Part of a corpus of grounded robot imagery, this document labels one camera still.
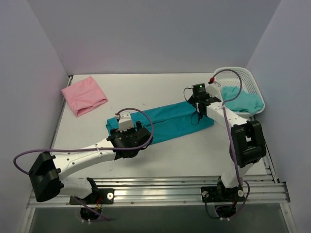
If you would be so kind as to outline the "teal t shirt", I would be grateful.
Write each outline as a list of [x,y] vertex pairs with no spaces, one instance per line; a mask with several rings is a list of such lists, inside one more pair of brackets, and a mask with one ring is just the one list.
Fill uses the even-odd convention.
[[206,116],[201,120],[194,119],[195,109],[185,101],[142,112],[129,107],[120,111],[134,111],[131,113],[133,122],[139,121],[142,127],[154,132],[153,144],[196,133],[214,125],[214,121]]

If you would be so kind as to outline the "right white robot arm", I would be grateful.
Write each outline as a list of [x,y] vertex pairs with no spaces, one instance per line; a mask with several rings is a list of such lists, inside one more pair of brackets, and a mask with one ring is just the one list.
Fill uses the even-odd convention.
[[229,137],[229,155],[233,168],[220,177],[221,185],[216,187],[216,196],[227,200],[233,195],[233,188],[242,184],[248,170],[266,156],[265,140],[261,124],[247,120],[230,109],[216,97],[219,90],[215,84],[195,84],[191,87],[189,103],[199,116],[206,116],[223,126]]

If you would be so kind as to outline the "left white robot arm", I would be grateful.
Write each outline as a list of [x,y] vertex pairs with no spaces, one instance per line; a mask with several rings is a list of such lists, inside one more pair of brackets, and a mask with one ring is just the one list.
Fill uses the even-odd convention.
[[140,150],[147,148],[152,140],[152,133],[145,127],[124,132],[112,130],[108,138],[81,150],[40,153],[29,170],[36,201],[45,202],[64,195],[76,198],[70,201],[71,204],[77,204],[78,200],[85,204],[95,204],[104,195],[100,193],[94,179],[74,178],[71,175],[102,162],[133,158]]

